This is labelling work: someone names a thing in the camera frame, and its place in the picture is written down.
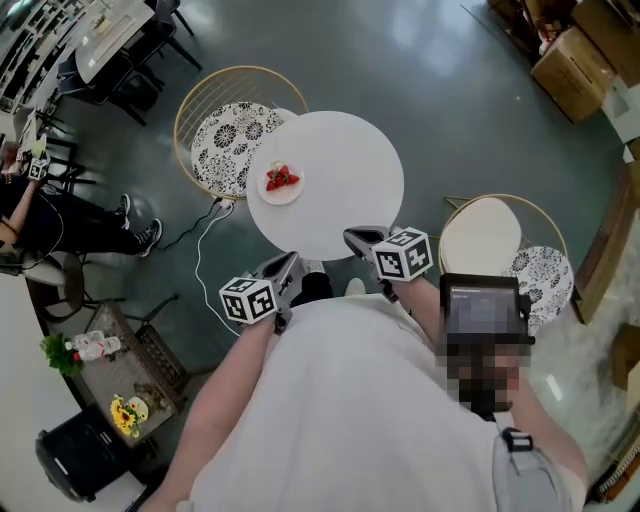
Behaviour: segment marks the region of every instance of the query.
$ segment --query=screen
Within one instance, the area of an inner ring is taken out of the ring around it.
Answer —
[[[449,333],[513,333],[519,318],[515,294],[516,290],[509,288],[452,286]]]

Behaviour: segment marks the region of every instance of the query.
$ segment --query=white cushion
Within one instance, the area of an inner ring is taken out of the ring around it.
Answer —
[[[522,230],[501,200],[479,199],[463,209],[442,233],[442,260],[447,272],[499,276],[520,247]]]

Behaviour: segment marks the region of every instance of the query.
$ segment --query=shoe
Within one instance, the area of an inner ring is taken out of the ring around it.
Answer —
[[[321,261],[317,260],[305,260],[304,258],[300,258],[300,263],[302,264],[302,268],[305,274],[310,274],[311,272],[321,272],[326,274],[324,271],[324,265]]]
[[[129,211],[130,210],[131,210],[131,198],[129,197],[128,194],[122,194],[122,197],[120,198],[120,204],[118,205],[118,208],[116,208],[116,211],[113,212],[114,215],[124,218],[124,220],[122,221],[122,226],[120,226],[121,229],[129,229]]]
[[[349,284],[347,285],[347,289],[344,291],[345,297],[352,297],[354,295],[366,295],[367,288],[364,285],[364,281],[357,277],[354,277]]]
[[[162,236],[162,222],[158,219],[153,219],[153,222],[147,229],[134,236],[143,247],[142,252],[140,252],[138,256],[140,258],[146,258],[149,256],[151,249],[160,241],[160,237]]]

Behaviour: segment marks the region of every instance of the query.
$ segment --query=flower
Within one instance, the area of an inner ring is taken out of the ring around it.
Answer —
[[[122,397],[119,395],[114,395],[113,401],[111,402],[111,417],[120,429],[120,432],[124,435],[130,436],[133,434],[134,437],[140,435],[136,426],[138,423],[138,415],[136,414],[135,408],[125,405]]]
[[[236,138],[236,127],[230,124],[223,124],[213,136],[213,143],[218,148],[226,148],[231,145]]]

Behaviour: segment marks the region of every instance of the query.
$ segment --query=green plant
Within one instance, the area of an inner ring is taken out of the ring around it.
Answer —
[[[82,370],[82,361],[73,359],[73,350],[67,350],[64,346],[65,339],[62,334],[47,336],[40,343],[44,354],[49,360],[49,366],[57,369],[62,375],[74,377]]]

